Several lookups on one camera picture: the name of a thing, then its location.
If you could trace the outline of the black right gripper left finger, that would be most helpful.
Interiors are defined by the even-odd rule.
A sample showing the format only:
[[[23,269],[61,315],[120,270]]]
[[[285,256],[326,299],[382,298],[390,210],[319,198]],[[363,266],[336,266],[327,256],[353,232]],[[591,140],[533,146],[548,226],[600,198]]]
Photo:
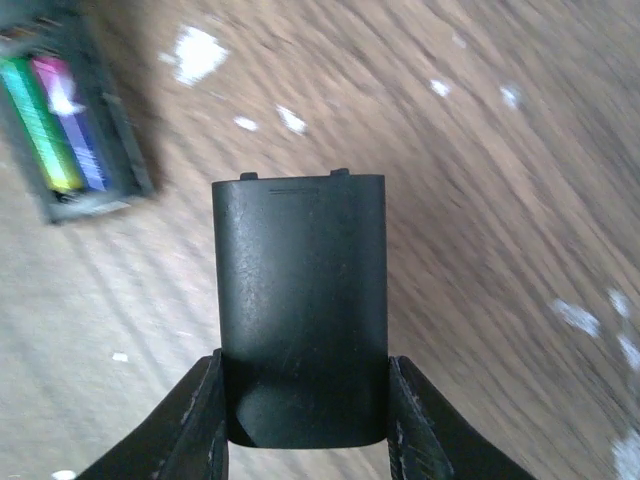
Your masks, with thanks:
[[[229,475],[221,351],[200,358],[81,480],[222,480]]]

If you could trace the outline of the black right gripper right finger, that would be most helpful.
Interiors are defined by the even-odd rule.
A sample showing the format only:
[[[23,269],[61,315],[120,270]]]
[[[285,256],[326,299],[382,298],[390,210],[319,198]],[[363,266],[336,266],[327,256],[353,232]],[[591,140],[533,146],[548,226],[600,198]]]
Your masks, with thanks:
[[[387,443],[393,479],[533,480],[406,356],[389,361]]]

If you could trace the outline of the black battery compartment cover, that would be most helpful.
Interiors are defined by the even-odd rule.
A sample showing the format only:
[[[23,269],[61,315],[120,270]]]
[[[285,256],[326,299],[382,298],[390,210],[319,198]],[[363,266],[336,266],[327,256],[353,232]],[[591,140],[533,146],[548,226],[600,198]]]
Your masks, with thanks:
[[[264,449],[386,436],[385,179],[245,174],[212,186],[230,440]]]

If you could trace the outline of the black remote control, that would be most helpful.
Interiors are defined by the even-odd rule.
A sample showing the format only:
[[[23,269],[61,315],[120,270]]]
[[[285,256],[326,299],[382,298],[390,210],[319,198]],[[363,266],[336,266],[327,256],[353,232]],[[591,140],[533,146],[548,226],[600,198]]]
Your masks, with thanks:
[[[154,192],[75,1],[2,2],[1,124],[48,223],[109,213]]]

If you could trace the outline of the green AAA battery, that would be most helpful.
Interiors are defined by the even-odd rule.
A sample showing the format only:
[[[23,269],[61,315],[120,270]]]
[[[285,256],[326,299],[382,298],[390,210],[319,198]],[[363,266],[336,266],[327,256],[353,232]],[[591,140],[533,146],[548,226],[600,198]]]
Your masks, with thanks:
[[[50,190],[70,194],[85,187],[71,152],[45,98],[29,62],[13,58],[1,62],[1,79],[31,142]]]

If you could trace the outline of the purple AAA battery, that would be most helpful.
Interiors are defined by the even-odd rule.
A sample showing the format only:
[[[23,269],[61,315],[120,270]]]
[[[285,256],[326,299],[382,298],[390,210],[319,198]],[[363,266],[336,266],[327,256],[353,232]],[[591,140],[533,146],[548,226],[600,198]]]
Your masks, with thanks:
[[[59,121],[76,164],[90,190],[109,188],[104,155],[95,141],[87,113],[88,107],[78,93],[69,65],[54,56],[34,56],[30,65],[48,99],[48,110]]]

